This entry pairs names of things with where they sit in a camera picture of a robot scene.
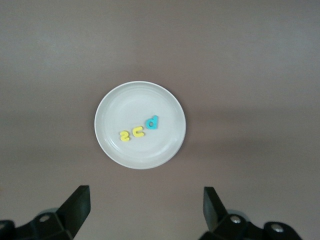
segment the table surface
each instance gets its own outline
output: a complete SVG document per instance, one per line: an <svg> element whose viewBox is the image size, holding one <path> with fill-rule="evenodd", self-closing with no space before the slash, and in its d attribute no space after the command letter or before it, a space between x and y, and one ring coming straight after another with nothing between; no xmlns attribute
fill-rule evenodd
<svg viewBox="0 0 320 240"><path fill-rule="evenodd" d="M1 1L0 219L17 226L89 185L77 240L196 240L203 188L258 227L320 236L320 2ZM123 167L95 112L148 81L186 116L175 157Z"/></svg>

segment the screw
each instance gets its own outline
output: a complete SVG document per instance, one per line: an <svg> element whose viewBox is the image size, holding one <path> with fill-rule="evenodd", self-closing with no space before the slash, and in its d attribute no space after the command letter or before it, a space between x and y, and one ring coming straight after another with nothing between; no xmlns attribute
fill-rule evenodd
<svg viewBox="0 0 320 240"><path fill-rule="evenodd" d="M50 215L43 215L43 216L39 219L39 221L40 221L41 223L43 223L43 222L47 221L49 218L50 218Z"/></svg>
<svg viewBox="0 0 320 240"><path fill-rule="evenodd" d="M231 219L231 221L232 221L233 223L235 223L235 224L241 223L241 219L240 219L238 216L236 216L236 215L231 216L230 219Z"/></svg>
<svg viewBox="0 0 320 240"><path fill-rule="evenodd" d="M279 224L277 223L274 223L271 225L271 228L276 231L277 233L283 233L284 232L284 229L282 228L282 226L280 226Z"/></svg>

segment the silver screw head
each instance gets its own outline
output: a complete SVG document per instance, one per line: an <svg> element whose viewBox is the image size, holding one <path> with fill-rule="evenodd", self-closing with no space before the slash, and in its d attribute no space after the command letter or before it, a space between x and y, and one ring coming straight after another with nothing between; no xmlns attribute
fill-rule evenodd
<svg viewBox="0 0 320 240"><path fill-rule="evenodd" d="M282 226L280 226L279 224L277 223L274 223L271 225L271 228L276 231L277 233L283 233L284 232L284 229Z"/></svg>
<svg viewBox="0 0 320 240"><path fill-rule="evenodd" d="M238 216L236 216L236 215L231 216L230 219L231 219L231 221L232 221L233 223L235 223L235 224L241 223L241 219L240 219Z"/></svg>
<svg viewBox="0 0 320 240"><path fill-rule="evenodd" d="M39 219L39 221L40 221L41 223L43 223L43 222L47 221L49 218L50 218L50 215L43 215L43 216Z"/></svg>

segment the yellow letter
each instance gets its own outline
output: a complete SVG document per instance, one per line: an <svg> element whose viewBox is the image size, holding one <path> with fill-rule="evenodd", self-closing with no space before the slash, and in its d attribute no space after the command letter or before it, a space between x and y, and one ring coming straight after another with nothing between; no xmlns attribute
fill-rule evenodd
<svg viewBox="0 0 320 240"><path fill-rule="evenodd" d="M142 131L144 128L142 126L137 126L134 129L132 129L132 133L133 136L135 136L136 138L140 138L143 137L145 135L145 133Z"/></svg>
<svg viewBox="0 0 320 240"><path fill-rule="evenodd" d="M121 141L123 141L123 142L128 142L129 140L130 140L130 137L129 137L129 132L128 131L122 131L122 132L120 132L120 139L121 139Z"/></svg>

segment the round plate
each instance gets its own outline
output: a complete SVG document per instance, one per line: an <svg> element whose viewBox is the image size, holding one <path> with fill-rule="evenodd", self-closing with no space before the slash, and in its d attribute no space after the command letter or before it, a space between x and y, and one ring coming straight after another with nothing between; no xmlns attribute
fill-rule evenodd
<svg viewBox="0 0 320 240"><path fill-rule="evenodd" d="M177 153L185 138L186 118L168 90L151 82L132 81L102 99L94 130L112 160L132 169L150 169Z"/></svg>

